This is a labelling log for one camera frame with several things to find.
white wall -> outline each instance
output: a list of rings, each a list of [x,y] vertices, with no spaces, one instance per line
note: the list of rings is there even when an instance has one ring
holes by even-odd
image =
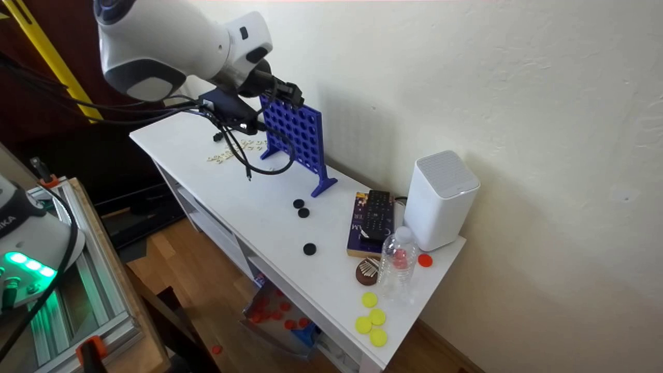
[[[663,370],[663,1],[197,1],[265,14],[342,165],[406,192],[455,149],[480,175],[424,310],[474,362]]]

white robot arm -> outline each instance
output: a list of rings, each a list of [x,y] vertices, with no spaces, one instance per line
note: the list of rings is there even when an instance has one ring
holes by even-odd
[[[95,0],[101,70],[120,94],[160,101],[197,74],[239,95],[301,90],[269,73],[272,37],[261,14],[211,23],[187,0]]]

wooden floor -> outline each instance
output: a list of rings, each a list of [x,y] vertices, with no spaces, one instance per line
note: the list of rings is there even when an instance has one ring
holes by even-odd
[[[174,287],[224,373],[336,370],[320,354],[301,360],[247,329],[241,310],[250,303],[255,285],[189,222],[177,222],[153,234],[146,241],[146,255],[129,266],[148,289]],[[462,373],[478,368],[455,354],[426,326],[417,324],[388,370]]]

white table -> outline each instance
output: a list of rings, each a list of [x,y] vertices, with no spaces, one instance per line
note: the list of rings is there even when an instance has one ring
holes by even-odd
[[[371,287],[354,280],[361,258],[345,255],[354,194],[368,188],[330,167],[337,184],[312,199],[316,175],[298,163],[279,175],[253,174],[253,180],[247,180],[244,167],[230,157],[225,142],[211,141],[214,132],[205,117],[175,113],[135,131],[130,138],[150,156],[189,217],[248,277],[255,275],[253,268],[263,272],[322,329],[320,350],[339,368],[385,368],[458,257],[464,239],[435,250],[432,268],[417,268],[407,294],[381,299],[389,342],[374,347],[354,329],[355,317],[368,312],[361,297]],[[261,167],[279,167],[288,160],[278,154],[261,161],[259,154],[265,149],[261,134],[237,134],[237,138]],[[306,219],[295,216],[293,199],[306,201],[310,210]],[[312,257],[303,253],[306,242],[316,245]]]

